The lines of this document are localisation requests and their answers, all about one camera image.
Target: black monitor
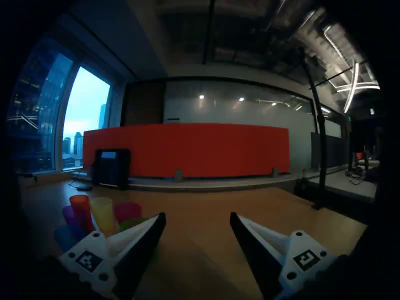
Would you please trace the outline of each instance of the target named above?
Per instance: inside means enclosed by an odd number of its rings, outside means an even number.
[[[131,163],[129,149],[98,149],[94,157],[92,183],[125,190]]]

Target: desk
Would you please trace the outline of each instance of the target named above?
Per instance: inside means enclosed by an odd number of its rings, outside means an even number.
[[[63,224],[61,209],[80,194],[69,181],[31,187],[24,209],[38,243]],[[366,226],[321,209],[276,187],[209,193],[119,191],[97,187],[90,197],[133,201],[144,217],[166,213],[158,260],[150,263],[135,299],[261,299],[261,293],[229,224],[230,212],[285,235],[302,229],[336,255],[349,254]],[[54,242],[47,254],[59,255]]]

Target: sky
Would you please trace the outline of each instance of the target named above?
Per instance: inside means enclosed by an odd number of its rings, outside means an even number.
[[[71,148],[77,132],[99,129],[100,108],[107,103],[110,85],[84,68],[79,68],[66,108],[62,139],[71,138]]]

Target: orange cup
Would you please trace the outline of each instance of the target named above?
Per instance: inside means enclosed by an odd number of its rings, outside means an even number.
[[[71,203],[72,209],[74,209],[74,207],[84,208],[84,211],[86,213],[87,230],[89,232],[94,231],[95,227],[93,226],[93,223],[92,223],[92,214],[91,214],[91,205],[89,202],[89,196],[88,195],[74,195],[74,196],[69,197],[69,202]]]

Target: building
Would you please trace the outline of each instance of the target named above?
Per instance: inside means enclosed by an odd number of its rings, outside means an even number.
[[[84,138],[80,137],[77,140],[77,147],[76,147],[76,155],[79,157],[83,157],[84,154]]]
[[[98,117],[98,129],[103,128],[105,114],[106,114],[106,104],[103,104],[100,108],[100,116]]]
[[[63,154],[70,154],[71,151],[71,138],[66,137],[62,141],[62,153]]]
[[[82,134],[77,132],[75,134],[75,138],[73,140],[73,154],[78,154],[78,139],[82,138]]]
[[[62,168],[76,168],[83,166],[82,156],[78,156],[75,154],[62,154]]]
[[[41,41],[23,67],[14,87],[6,123],[17,172],[54,169],[60,96],[72,64]]]

